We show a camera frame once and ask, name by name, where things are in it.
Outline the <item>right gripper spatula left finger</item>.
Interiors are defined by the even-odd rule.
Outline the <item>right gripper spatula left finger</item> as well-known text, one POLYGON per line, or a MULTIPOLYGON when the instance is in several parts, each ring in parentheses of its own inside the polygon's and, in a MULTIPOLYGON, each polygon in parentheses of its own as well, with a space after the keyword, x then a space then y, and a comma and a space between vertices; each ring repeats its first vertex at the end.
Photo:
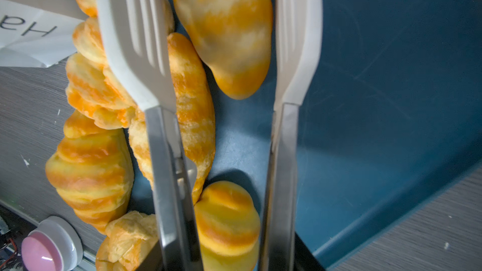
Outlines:
POLYGON ((97 11, 108 64, 145 116, 164 269, 202 270, 163 0, 97 0, 97 11))

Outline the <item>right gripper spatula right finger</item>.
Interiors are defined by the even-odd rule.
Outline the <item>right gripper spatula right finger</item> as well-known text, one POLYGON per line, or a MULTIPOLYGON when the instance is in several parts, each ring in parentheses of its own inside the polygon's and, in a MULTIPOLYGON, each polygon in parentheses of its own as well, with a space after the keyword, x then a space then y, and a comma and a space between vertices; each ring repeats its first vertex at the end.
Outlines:
POLYGON ((294 270, 299 109, 321 55, 323 0, 276 0, 276 94, 259 270, 294 270))

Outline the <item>white paper gift bag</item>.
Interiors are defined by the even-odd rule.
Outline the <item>white paper gift bag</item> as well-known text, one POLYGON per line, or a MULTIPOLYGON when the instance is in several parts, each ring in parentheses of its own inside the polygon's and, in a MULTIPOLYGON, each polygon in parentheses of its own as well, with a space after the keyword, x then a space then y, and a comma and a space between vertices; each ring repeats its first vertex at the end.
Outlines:
POLYGON ((75 53, 86 19, 75 0, 1 0, 1 66, 52 66, 75 53))

